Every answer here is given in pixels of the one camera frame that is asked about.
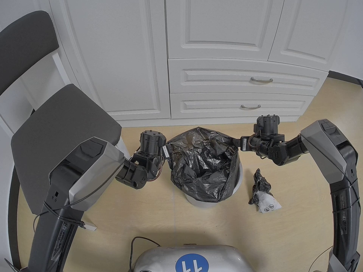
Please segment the metal handle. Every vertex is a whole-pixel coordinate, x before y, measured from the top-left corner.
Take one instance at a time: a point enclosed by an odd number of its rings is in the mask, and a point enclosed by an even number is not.
[[[272,83],[273,79],[271,78],[269,80],[263,80],[263,79],[255,79],[254,77],[252,77],[251,81],[257,82],[257,83]]]
[[[254,110],[254,109],[259,109],[259,108],[261,108],[261,105],[258,105],[257,107],[246,107],[246,106],[241,105],[241,108],[242,108],[242,109],[247,109],[247,110]]]

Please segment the printed symbol on packaging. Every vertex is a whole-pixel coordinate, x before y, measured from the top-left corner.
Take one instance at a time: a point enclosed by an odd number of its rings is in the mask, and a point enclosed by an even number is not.
[[[209,263],[202,255],[186,254],[175,264],[176,272],[208,272]]]

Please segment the chair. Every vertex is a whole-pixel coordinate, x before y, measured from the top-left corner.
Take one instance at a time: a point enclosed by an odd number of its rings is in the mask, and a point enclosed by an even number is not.
[[[70,83],[58,48],[52,20],[44,11],[29,13],[0,32],[0,95],[48,54],[52,54],[66,84],[12,136],[15,169],[33,214],[41,212],[49,172],[70,151],[93,136],[116,145],[121,135],[121,126]]]

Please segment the light wood floor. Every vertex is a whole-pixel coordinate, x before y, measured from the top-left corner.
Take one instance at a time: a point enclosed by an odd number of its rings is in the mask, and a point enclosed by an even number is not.
[[[281,123],[279,132],[287,140],[317,119],[336,124],[363,155],[363,89],[351,83],[326,79],[318,95],[297,122]],[[194,126],[152,127],[167,139]],[[239,138],[253,132],[253,124],[207,125],[207,128]],[[122,138],[130,153],[139,146],[142,128],[123,128]],[[329,185],[309,155],[286,166],[275,166],[254,153],[241,153],[243,183],[236,194],[211,209],[187,202],[170,181],[164,165],[160,179],[134,190],[113,181],[84,220],[93,222],[95,232],[79,229],[71,247],[65,272],[128,270],[130,242],[145,236],[163,246],[184,243],[225,244],[237,247],[256,271],[308,271],[313,260],[333,244],[333,216]],[[271,183],[282,209],[267,214],[248,205],[253,174],[257,168]],[[363,161],[358,160],[358,177],[363,184]],[[22,192],[19,194],[18,242],[22,266],[29,259],[33,239],[31,214]],[[363,252],[360,229],[358,252]],[[134,261],[153,244],[135,242]],[[327,269],[328,252],[311,271]],[[363,271],[361,260],[357,271]]]

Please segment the crumpled plastic bag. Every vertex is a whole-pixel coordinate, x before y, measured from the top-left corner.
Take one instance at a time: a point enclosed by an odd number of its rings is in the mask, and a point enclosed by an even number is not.
[[[233,193],[240,158],[232,137],[197,127],[171,139],[171,181],[203,202],[220,202]]]
[[[252,187],[252,198],[248,204],[258,205],[258,211],[266,213],[281,208],[279,202],[270,193],[271,185],[267,182],[266,178],[261,175],[261,171],[258,168],[253,175],[254,185]]]

